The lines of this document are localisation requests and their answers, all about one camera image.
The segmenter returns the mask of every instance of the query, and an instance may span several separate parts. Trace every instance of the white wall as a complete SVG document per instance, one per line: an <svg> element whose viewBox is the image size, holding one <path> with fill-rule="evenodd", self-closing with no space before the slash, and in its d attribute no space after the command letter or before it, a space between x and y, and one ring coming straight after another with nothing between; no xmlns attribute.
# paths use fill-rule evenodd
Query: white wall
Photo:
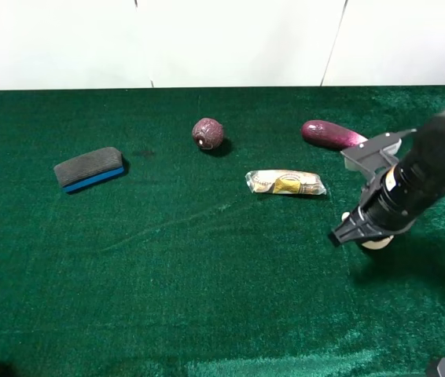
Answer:
<svg viewBox="0 0 445 377"><path fill-rule="evenodd" d="M134 0L0 0L0 89L149 86Z"/></svg>
<svg viewBox="0 0 445 377"><path fill-rule="evenodd" d="M324 85L445 84L445 0L348 0Z"/></svg>
<svg viewBox="0 0 445 377"><path fill-rule="evenodd" d="M318 86L344 0L141 0L155 86Z"/></svg>
<svg viewBox="0 0 445 377"><path fill-rule="evenodd" d="M137 3L0 0L0 90L445 84L445 1Z"/></svg>

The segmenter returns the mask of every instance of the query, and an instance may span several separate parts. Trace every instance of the green table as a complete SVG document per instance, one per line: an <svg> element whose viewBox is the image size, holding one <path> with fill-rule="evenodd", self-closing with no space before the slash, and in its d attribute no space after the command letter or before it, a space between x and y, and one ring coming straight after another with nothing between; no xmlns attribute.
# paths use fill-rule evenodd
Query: green table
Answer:
<svg viewBox="0 0 445 377"><path fill-rule="evenodd" d="M2 377L394 376L445 356L445 199L372 259L327 232L361 174L300 136L372 137L445 109L445 86L0 92ZM231 141L197 150L212 117ZM128 175L75 195L53 166L105 146ZM252 194L258 169L328 195Z"/></svg>

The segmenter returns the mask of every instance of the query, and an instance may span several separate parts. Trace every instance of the purple eggplant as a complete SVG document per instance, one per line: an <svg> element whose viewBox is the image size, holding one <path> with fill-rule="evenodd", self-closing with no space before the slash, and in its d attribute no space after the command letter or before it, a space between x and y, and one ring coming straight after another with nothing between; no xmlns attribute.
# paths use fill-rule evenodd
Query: purple eggplant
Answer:
<svg viewBox="0 0 445 377"><path fill-rule="evenodd" d="M325 120L309 120L301 127L303 139L318 147L342 150L366 141L362 135Z"/></svg>

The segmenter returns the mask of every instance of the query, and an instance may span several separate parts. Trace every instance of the plastic wrapper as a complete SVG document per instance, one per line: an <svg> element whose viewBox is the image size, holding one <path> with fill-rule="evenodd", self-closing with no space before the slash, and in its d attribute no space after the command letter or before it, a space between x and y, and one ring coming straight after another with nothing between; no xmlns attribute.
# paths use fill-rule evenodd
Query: plastic wrapper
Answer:
<svg viewBox="0 0 445 377"><path fill-rule="evenodd" d="M295 170L253 170L245 175L252 192L267 194L325 194L317 174Z"/></svg>

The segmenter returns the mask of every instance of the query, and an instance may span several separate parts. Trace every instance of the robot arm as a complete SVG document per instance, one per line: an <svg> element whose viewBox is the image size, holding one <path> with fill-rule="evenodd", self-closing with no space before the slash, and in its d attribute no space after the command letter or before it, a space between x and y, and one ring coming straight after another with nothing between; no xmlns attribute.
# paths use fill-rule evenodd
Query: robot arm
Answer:
<svg viewBox="0 0 445 377"><path fill-rule="evenodd" d="M413 135L413 147L398 161L386 150L407 135ZM379 241L404 233L445 196L445 112L418 130L382 134L342 155L367 183L358 206L329 234L333 244Z"/></svg>

